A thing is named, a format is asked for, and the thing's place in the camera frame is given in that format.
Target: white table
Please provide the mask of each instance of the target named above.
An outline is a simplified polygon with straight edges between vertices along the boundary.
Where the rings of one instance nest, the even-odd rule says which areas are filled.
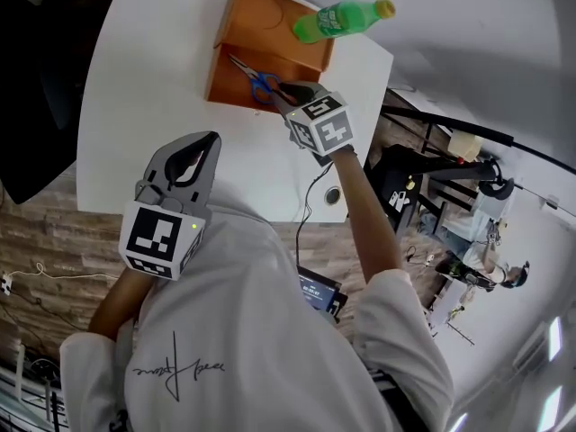
[[[214,197],[231,198],[269,221],[296,221],[321,169],[288,140],[281,117],[203,99],[226,0],[113,0],[90,65],[80,116],[78,209],[123,212],[154,152],[195,131],[222,138]],[[364,163],[392,66],[392,55],[364,35],[336,40],[320,79],[350,104],[356,152]],[[312,221],[343,221],[332,169],[314,187]]]

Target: power strip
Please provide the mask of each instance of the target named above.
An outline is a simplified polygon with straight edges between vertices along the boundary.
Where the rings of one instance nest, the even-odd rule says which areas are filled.
[[[4,293],[6,296],[10,296],[10,291],[12,290],[11,276],[7,274],[2,275],[2,283],[0,289],[2,290],[2,293]]]

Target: green soda bottle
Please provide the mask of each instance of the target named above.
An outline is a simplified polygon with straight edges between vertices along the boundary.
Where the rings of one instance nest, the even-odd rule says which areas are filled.
[[[395,14],[396,8],[390,0],[376,0],[374,3],[345,1],[303,16],[296,21],[293,31],[300,41],[314,43],[364,32],[377,21],[392,18]]]

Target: sleeve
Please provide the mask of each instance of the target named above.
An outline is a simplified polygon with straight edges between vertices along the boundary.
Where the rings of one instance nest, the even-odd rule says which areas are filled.
[[[60,346],[62,393],[72,432],[109,430],[114,422],[115,346],[94,333],[76,333]]]
[[[489,276],[490,276],[489,278],[495,284],[501,284],[502,282],[504,282],[504,280],[506,280],[506,272],[504,272],[504,269],[499,265],[495,265],[494,272],[489,274]]]
[[[385,271],[368,283],[355,311],[354,348],[368,368],[396,381],[431,431],[445,430],[452,376],[406,272]]]

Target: small cardboard box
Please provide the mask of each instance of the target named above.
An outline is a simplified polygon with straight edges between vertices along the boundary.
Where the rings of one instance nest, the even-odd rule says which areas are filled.
[[[230,61],[229,53],[282,81],[318,82],[334,41],[305,44],[293,34],[294,23],[313,13],[293,0],[229,0],[214,43],[206,100],[276,112],[252,97],[250,80]]]

